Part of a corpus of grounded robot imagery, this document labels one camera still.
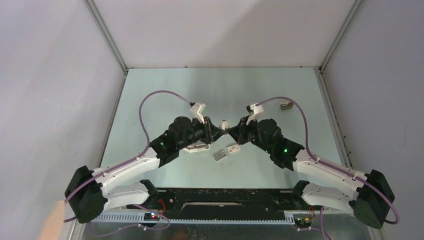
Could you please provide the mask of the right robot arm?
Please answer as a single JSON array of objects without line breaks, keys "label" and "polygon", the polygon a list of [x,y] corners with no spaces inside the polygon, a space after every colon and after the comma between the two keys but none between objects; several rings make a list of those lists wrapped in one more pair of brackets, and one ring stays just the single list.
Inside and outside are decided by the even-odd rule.
[{"label": "right robot arm", "polygon": [[344,211],[374,229],[390,223],[387,216],[395,195],[383,173],[369,173],[343,167],[309,153],[301,144],[285,138],[273,119],[247,122],[243,117],[228,130],[241,145],[251,143],[269,154],[271,161],[282,169],[318,178],[331,187],[300,180],[293,188],[291,204],[297,209],[323,206]]}]

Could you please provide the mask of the small beige brown stapler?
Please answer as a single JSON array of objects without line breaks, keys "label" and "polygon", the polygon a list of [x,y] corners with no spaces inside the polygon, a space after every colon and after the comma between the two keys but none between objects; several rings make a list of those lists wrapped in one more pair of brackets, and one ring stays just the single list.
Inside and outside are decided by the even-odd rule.
[{"label": "small beige brown stapler", "polygon": [[292,109],[292,108],[293,108],[293,106],[294,106],[294,103],[293,103],[293,102],[291,102],[291,101],[286,101],[286,102],[281,101],[281,102],[279,103],[279,107],[280,107],[280,109],[281,109],[282,111],[290,110],[290,109]]}]

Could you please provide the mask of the white stapler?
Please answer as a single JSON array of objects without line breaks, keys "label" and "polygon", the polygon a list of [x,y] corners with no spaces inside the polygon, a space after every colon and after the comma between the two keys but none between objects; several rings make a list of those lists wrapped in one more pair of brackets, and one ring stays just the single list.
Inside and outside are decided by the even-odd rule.
[{"label": "white stapler", "polygon": [[187,147],[183,148],[183,150],[187,153],[197,153],[197,152],[204,152],[208,151],[210,149],[209,144],[192,144],[188,145]]}]

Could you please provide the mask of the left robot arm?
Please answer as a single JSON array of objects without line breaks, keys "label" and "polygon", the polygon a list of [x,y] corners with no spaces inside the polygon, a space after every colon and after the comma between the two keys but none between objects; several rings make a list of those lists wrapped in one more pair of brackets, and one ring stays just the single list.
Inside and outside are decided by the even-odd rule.
[{"label": "left robot arm", "polygon": [[65,202],[70,205],[74,219],[81,224],[92,221],[105,210],[124,205],[142,204],[145,208],[153,208],[158,194],[150,181],[141,180],[130,186],[122,184],[170,163],[190,145],[214,143],[226,135],[229,128],[225,120],[215,126],[209,117],[177,117],[163,134],[149,141],[135,156],[103,168],[79,167],[65,190]]}]

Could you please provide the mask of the staple tray with staples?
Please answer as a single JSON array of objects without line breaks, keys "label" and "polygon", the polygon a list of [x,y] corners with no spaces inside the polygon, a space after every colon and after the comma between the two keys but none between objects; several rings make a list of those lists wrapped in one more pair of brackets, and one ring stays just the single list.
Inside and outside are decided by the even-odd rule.
[{"label": "staple tray with staples", "polygon": [[213,158],[214,158],[214,160],[216,161],[216,162],[219,162],[219,161],[221,161],[221,160],[223,160],[223,159],[225,159],[226,157],[227,157],[228,155],[227,155],[227,153],[225,152],[225,151],[220,151],[220,152],[217,152],[216,154],[214,154],[213,155]]}]

